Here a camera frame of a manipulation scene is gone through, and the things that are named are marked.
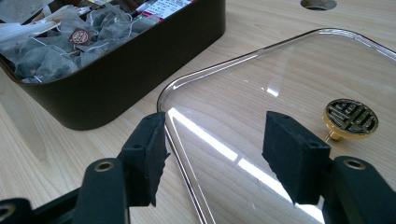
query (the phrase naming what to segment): light wood surface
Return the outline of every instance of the light wood surface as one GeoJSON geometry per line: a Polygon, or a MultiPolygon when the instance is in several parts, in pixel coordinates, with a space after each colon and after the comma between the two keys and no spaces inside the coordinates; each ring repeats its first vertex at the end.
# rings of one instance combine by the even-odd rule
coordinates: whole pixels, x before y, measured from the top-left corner
{"type": "MultiPolygon", "coordinates": [[[[116,157],[137,123],[156,111],[161,90],[183,75],[323,27],[347,29],[396,50],[392,0],[339,1],[328,11],[308,10],[299,1],[227,0],[226,22],[223,37],[117,119],[91,131],[63,127],[0,71],[0,199],[25,197],[38,207],[79,187],[85,168],[116,157]]],[[[382,172],[395,189],[395,165],[382,172]]],[[[166,161],[157,207],[131,213],[135,223],[199,222],[173,155],[166,161]]],[[[274,222],[284,222],[280,218],[274,222]]]]}

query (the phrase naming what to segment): clear glass lid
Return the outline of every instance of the clear glass lid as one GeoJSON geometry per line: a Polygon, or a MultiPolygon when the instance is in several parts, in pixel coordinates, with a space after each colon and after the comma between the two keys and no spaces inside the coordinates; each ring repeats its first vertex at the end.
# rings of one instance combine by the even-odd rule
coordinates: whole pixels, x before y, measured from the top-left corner
{"type": "Polygon", "coordinates": [[[321,204],[293,204],[262,146],[267,111],[289,115],[332,147],[371,163],[396,189],[396,53],[345,30],[321,29],[181,77],[158,110],[203,223],[319,223],[321,204]],[[326,139],[335,99],[369,106],[363,140],[326,139]]]}

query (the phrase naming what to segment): lid knob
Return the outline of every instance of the lid knob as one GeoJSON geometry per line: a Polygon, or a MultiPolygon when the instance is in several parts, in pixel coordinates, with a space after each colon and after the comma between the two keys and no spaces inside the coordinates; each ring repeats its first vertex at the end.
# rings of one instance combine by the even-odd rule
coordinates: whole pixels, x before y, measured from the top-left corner
{"type": "Polygon", "coordinates": [[[323,120],[334,140],[364,139],[375,132],[378,117],[367,105],[348,99],[329,102],[323,111],[323,120]]]}

